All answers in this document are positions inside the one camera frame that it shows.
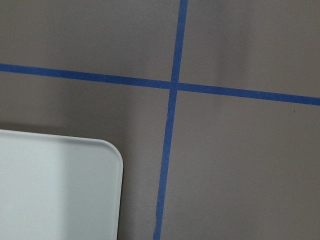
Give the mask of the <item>white plastic tray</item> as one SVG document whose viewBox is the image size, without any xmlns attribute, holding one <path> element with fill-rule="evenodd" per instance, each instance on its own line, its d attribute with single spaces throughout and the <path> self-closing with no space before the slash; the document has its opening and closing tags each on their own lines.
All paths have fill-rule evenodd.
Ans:
<svg viewBox="0 0 320 240">
<path fill-rule="evenodd" d="M 1 130 L 1 239 L 117 239 L 122 177 L 105 140 Z"/>
</svg>

